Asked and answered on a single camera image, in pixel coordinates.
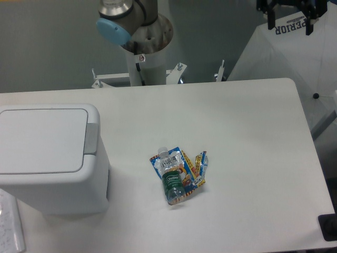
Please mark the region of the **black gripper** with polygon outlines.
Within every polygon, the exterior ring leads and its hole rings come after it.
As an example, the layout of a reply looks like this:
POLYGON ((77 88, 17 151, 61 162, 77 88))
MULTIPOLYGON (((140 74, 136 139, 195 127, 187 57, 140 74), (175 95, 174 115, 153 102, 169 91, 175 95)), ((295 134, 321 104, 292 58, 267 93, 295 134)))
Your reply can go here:
POLYGON ((267 26, 269 30, 275 28, 275 12, 274 7, 277 5, 293 6, 301 11, 309 11, 306 16, 306 35, 310 35, 313 32, 314 23, 317 13, 325 13, 328 10, 327 1, 256 1, 256 9, 258 11, 267 11, 267 26))

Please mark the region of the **silver robot arm blue cap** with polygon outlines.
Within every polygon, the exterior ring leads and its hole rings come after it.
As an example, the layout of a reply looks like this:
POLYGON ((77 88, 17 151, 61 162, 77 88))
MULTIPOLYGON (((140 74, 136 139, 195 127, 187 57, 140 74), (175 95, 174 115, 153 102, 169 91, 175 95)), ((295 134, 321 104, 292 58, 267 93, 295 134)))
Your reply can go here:
MULTIPOLYGON (((313 33, 316 20, 328 10, 327 1, 256 1, 256 10, 267 16, 269 30, 275 27, 277 5, 294 6, 305 15, 307 36, 313 33)), ((152 25, 159 16, 157 1, 100 1, 98 13, 97 30, 116 45, 129 42, 140 27, 152 25)))

